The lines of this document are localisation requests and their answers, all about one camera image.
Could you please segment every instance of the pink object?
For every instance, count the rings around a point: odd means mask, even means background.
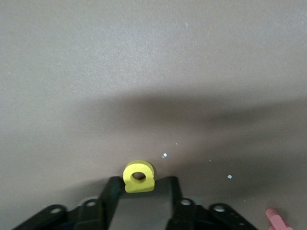
[[[272,226],[269,227],[269,230],[293,230],[293,228],[291,228],[289,224],[281,218],[275,209],[269,208],[265,213],[272,224]]]

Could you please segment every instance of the yellow ring-shaped object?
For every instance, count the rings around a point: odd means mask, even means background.
[[[134,173],[143,173],[144,179],[138,180],[133,177]],[[127,193],[150,192],[154,189],[154,168],[147,161],[137,160],[127,164],[123,179]]]

